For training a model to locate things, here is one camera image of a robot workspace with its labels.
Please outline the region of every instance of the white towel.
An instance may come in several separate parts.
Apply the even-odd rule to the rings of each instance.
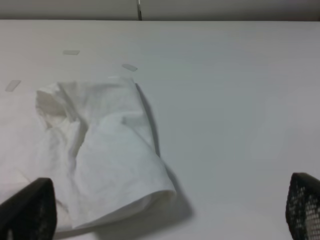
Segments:
[[[58,231],[117,221],[175,189],[134,82],[56,83],[0,100],[0,201],[51,178]]]

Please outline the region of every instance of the white table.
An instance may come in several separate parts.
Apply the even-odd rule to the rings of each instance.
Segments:
[[[143,91],[184,203],[69,239],[291,239],[291,174],[320,178],[320,23],[0,21],[0,96],[112,75]]]

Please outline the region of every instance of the crumpled white fabric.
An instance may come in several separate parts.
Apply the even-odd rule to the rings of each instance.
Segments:
[[[0,203],[51,178],[57,231],[117,221],[175,195],[136,85],[56,83],[0,100]]]

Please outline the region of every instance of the wall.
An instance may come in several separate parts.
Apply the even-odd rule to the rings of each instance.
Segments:
[[[316,0],[140,0],[142,20],[316,21]]]
[[[138,20],[136,0],[1,0],[0,19]]]

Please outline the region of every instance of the white wall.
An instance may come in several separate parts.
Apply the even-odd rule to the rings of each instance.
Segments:
[[[140,0],[143,20],[289,20],[320,17],[317,0]]]
[[[137,20],[136,0],[0,0],[0,19]]]

